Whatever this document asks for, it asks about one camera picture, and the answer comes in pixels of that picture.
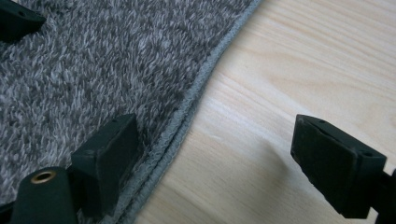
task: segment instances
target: gray carpet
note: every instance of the gray carpet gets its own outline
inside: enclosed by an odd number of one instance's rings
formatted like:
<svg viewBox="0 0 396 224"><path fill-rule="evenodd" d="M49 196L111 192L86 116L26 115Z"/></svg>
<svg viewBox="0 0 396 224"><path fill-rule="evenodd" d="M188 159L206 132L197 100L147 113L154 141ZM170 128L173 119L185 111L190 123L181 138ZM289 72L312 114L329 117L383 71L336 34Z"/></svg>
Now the gray carpet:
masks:
<svg viewBox="0 0 396 224"><path fill-rule="evenodd" d="M0 43L0 204L110 119L136 113L146 152L113 217L135 219L189 128L216 61L260 0L24 0L47 22Z"/></svg>

